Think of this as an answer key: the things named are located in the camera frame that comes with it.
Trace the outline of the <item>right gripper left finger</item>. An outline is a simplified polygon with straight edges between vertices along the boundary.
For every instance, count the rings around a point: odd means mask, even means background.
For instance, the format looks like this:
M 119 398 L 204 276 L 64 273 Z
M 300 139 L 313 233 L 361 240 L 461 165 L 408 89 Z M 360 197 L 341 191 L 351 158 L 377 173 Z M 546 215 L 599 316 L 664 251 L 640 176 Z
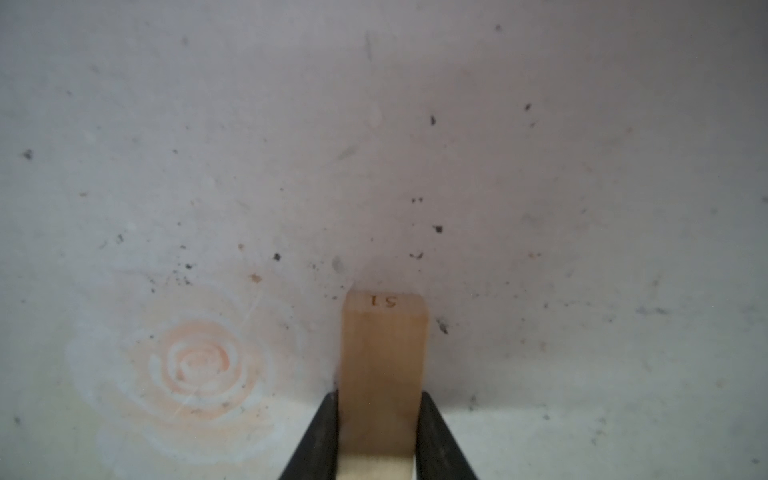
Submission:
M 328 393 L 287 462 L 279 480 L 334 480 L 339 438 L 338 392 Z

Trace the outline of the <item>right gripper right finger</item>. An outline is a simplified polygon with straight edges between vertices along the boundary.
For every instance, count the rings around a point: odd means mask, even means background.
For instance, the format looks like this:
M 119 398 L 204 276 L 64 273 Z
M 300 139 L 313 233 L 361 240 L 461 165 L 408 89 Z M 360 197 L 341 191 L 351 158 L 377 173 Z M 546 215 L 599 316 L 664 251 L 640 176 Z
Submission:
M 477 480 L 432 397 L 422 392 L 416 439 L 418 480 Z

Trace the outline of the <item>plain wood block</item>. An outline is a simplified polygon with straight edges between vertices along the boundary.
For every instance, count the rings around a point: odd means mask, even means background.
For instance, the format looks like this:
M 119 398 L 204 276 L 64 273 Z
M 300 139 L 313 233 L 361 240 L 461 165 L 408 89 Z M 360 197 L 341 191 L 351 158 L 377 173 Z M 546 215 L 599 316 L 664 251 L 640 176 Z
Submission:
M 429 311 L 419 295 L 351 291 L 342 309 L 338 479 L 410 479 Z

